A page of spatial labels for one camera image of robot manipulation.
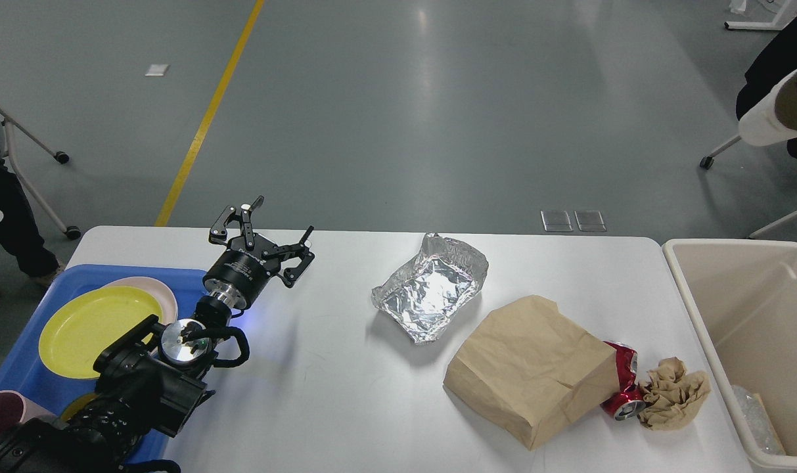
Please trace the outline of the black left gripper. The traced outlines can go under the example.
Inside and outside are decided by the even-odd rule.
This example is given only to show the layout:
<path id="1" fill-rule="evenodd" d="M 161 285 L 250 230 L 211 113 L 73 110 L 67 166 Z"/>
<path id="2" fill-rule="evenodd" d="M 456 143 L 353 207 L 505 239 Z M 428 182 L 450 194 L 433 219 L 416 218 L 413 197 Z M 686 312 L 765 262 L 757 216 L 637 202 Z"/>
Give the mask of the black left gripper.
<path id="1" fill-rule="evenodd" d="M 270 245 L 261 251 L 261 261 L 247 254 L 255 249 L 252 213 L 264 201 L 259 195 L 251 204 L 228 206 L 209 228 L 208 242 L 226 246 L 220 258 L 203 276 L 203 287 L 209 296 L 217 298 L 231 309 L 249 309 L 272 277 L 279 278 L 287 288 L 292 288 L 316 258 L 311 251 L 309 237 L 314 227 L 308 227 L 294 244 Z M 228 237 L 230 224 L 236 223 L 240 234 Z M 295 267 L 284 269 L 283 263 L 296 259 Z"/>

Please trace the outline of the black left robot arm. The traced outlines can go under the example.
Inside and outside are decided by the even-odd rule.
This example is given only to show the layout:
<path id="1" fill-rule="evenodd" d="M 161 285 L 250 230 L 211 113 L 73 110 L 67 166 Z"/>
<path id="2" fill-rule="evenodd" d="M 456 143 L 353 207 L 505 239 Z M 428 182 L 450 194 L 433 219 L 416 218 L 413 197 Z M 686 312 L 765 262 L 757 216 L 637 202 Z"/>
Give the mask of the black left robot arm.
<path id="1" fill-rule="evenodd" d="M 257 233 L 251 217 L 263 204 L 230 206 L 208 240 L 224 251 L 203 276 L 206 294 L 192 315 L 164 325 L 148 315 L 95 358 L 94 396 L 67 421 L 18 422 L 0 433 L 0 472 L 179 472 L 171 460 L 128 463 L 151 430 L 175 437 L 213 396 L 204 377 L 249 360 L 249 341 L 231 323 L 274 278 L 293 287 L 314 260 L 308 227 L 293 244 Z"/>

